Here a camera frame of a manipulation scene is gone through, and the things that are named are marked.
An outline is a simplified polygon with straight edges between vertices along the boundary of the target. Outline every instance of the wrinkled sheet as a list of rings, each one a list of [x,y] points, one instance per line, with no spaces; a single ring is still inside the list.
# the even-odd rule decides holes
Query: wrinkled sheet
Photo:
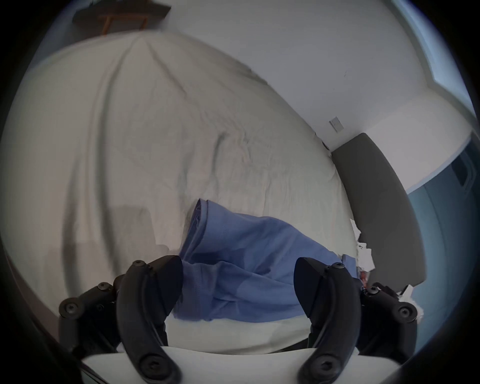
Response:
[[[0,182],[5,248],[55,313],[136,259],[178,253],[198,198],[356,254],[347,197],[313,130],[247,67],[184,36],[104,36],[29,71],[2,136]],[[167,332],[181,348],[264,353],[309,325],[170,316]]]

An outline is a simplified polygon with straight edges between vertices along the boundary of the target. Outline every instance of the light switch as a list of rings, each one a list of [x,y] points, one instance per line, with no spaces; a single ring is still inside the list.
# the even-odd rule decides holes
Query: light switch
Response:
[[[330,121],[330,124],[332,125],[333,129],[339,133],[342,129],[343,129],[343,125],[342,123],[340,122],[340,120],[338,119],[338,117],[334,117],[333,119],[331,119]]]

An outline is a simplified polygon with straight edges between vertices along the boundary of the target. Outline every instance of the bed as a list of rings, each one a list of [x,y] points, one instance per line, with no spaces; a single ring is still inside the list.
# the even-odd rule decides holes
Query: bed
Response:
[[[424,279],[407,195],[371,140],[331,154],[249,68],[185,36],[115,34],[47,58],[24,77],[0,151],[2,241],[54,313],[136,259],[178,253],[199,198],[353,257],[355,218],[375,279],[398,290]],[[171,346],[229,354],[288,347],[309,327],[167,319]]]

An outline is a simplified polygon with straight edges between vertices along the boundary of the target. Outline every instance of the white paper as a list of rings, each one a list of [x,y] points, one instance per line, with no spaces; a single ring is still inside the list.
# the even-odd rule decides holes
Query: white paper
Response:
[[[357,227],[357,224],[355,223],[355,220],[350,219],[350,223],[352,223],[352,228],[353,228],[353,234],[355,235],[355,241],[358,241],[360,238],[360,230]]]
[[[358,266],[367,272],[375,269],[375,264],[373,263],[372,259],[372,250],[367,248],[367,244],[359,243],[357,248],[357,259],[358,259]]]

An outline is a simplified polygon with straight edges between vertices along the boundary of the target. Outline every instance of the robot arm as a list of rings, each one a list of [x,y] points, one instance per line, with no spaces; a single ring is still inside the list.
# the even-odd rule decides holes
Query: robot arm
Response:
[[[168,345],[165,318],[182,284],[178,256],[150,264],[137,260],[113,286],[100,283],[60,304],[60,343],[83,359],[114,353],[122,342],[145,382],[179,383],[181,371],[162,347]],[[355,346],[362,355],[399,363],[413,355],[416,309],[388,288],[362,289],[343,264],[327,266],[311,258],[297,260],[294,288],[312,323],[308,347],[315,349],[298,372],[299,383],[334,382]]]

